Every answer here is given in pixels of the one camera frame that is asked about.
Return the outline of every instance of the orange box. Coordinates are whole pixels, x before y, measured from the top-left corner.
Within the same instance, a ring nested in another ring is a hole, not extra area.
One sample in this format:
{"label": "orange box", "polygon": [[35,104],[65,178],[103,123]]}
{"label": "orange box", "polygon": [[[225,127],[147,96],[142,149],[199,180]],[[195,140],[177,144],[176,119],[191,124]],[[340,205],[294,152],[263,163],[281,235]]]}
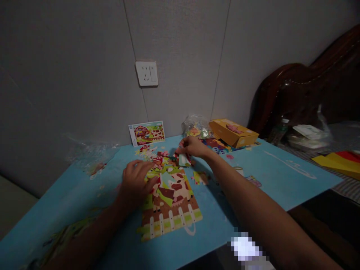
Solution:
{"label": "orange box", "polygon": [[226,118],[209,123],[216,139],[222,139],[234,148],[254,144],[259,134]]}

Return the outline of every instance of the plastic bottle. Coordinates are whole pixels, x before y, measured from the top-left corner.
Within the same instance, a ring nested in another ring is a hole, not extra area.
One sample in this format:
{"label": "plastic bottle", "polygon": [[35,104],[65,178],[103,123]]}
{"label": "plastic bottle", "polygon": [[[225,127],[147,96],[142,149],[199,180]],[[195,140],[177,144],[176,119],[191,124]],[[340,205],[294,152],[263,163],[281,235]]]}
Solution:
{"label": "plastic bottle", "polygon": [[289,123],[289,119],[285,119],[285,118],[281,119],[280,124],[276,125],[271,130],[267,141],[277,146],[280,140],[282,139],[282,137],[285,135],[286,131],[288,131],[288,123]]}

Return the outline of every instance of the wooden headboard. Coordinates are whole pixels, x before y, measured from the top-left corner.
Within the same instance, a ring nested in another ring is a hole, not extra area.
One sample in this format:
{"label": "wooden headboard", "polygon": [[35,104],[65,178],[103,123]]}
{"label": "wooden headboard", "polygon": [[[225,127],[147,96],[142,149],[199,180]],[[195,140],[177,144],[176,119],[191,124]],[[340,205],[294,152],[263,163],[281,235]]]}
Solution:
{"label": "wooden headboard", "polygon": [[312,124],[360,119],[360,24],[334,41],[309,67],[287,64],[259,86],[249,128],[266,137],[281,118]]}

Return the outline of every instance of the white socket panel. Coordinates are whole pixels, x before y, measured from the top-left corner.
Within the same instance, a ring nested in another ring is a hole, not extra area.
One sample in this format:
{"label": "white socket panel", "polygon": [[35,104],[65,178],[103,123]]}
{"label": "white socket panel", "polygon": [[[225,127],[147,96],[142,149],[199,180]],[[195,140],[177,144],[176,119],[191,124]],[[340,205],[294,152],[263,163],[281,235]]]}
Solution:
{"label": "white socket panel", "polygon": [[136,61],[135,67],[140,86],[159,85],[158,69],[155,61]]}

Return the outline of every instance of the person's left hand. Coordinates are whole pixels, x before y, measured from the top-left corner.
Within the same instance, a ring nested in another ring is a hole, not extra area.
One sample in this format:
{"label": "person's left hand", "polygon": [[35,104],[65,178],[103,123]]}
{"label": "person's left hand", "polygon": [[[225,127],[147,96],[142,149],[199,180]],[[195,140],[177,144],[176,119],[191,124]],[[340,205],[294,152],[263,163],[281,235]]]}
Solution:
{"label": "person's left hand", "polygon": [[158,176],[151,178],[147,183],[144,179],[147,172],[154,167],[152,162],[134,160],[123,171],[123,182],[116,199],[116,204],[124,207],[128,213],[140,206],[158,180]]}

